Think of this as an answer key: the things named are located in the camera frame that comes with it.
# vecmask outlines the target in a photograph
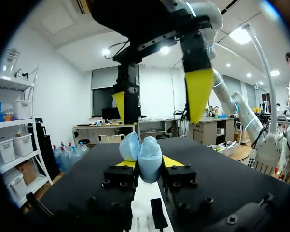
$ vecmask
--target cabinet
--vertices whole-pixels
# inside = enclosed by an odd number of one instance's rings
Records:
[[[217,134],[217,128],[225,128],[225,134]],[[188,137],[210,146],[234,139],[234,120],[232,118],[203,118],[199,123],[189,125]]]

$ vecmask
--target bolt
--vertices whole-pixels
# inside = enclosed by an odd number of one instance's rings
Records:
[[[113,204],[111,204],[111,206],[115,210],[118,210],[121,208],[121,205],[118,202],[114,202]]]
[[[207,198],[205,199],[205,202],[206,202],[207,204],[212,204],[212,203],[213,203],[213,199],[212,199],[211,197],[207,197]]]
[[[180,184],[179,182],[174,182],[174,183],[173,183],[173,186],[174,186],[174,187],[180,187],[180,185],[181,185],[181,184]]]
[[[107,180],[107,179],[103,180],[103,183],[102,183],[103,187],[108,187],[109,185],[110,185],[110,180]]]
[[[88,200],[88,204],[90,208],[95,208],[97,205],[97,199],[95,197],[90,197]]]
[[[119,184],[121,187],[126,187],[127,186],[127,182],[120,182],[120,184]]]
[[[187,205],[186,203],[180,203],[180,204],[179,204],[179,208],[180,208],[181,210],[187,210],[189,207],[188,207],[188,205]]]
[[[226,220],[226,223],[229,225],[234,225],[237,222],[238,222],[238,216],[235,214],[230,215]]]
[[[197,180],[190,180],[190,184],[192,185],[192,187],[197,187],[198,186],[198,182]]]

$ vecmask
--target water bottle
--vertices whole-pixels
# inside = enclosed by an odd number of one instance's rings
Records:
[[[60,152],[59,152],[59,149],[56,148],[56,145],[53,145],[54,147],[54,157],[55,157],[55,160],[56,160],[56,164],[58,166],[58,169],[59,171],[62,171],[62,162],[61,162],[61,159],[60,159]]]
[[[78,149],[76,149],[75,146],[73,146],[71,157],[70,157],[71,166],[73,166],[77,161],[79,161],[81,157],[82,157],[81,152]]]
[[[86,153],[89,151],[89,148],[86,146],[86,144],[83,144],[83,148],[86,150]]]
[[[62,162],[62,171],[67,172],[70,169],[70,157],[69,153],[61,147],[60,159]]]
[[[82,151],[82,156],[83,156],[84,154],[86,154],[88,152],[89,149],[88,148],[85,148],[83,146],[83,143],[82,142],[80,142],[79,145],[80,145],[80,150]]]
[[[69,153],[69,156],[71,156],[72,151],[73,151],[71,142],[69,143],[69,146],[66,148],[66,151]]]
[[[63,144],[63,142],[61,142],[61,146],[64,148],[65,151],[67,150],[67,146],[65,146],[65,145]]]

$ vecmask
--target glass jar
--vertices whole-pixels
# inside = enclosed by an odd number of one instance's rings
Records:
[[[0,72],[7,76],[13,76],[13,69],[15,68],[19,55],[20,52],[18,52],[15,48],[7,49],[3,56]]]

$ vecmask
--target air conditioner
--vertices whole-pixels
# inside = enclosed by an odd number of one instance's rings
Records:
[[[90,13],[92,0],[76,0],[82,15]]]
[[[81,15],[90,14],[92,0],[63,0],[63,3],[74,20]]]

